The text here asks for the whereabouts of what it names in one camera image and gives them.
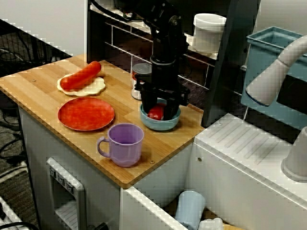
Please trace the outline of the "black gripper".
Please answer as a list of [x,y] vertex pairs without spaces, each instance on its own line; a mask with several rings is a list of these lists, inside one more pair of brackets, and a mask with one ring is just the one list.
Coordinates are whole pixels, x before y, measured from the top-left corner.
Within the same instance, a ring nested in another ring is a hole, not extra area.
[[178,81],[178,66],[175,64],[135,64],[133,73],[145,113],[157,104],[157,99],[166,100],[164,119],[172,119],[179,105],[189,103],[190,90]]

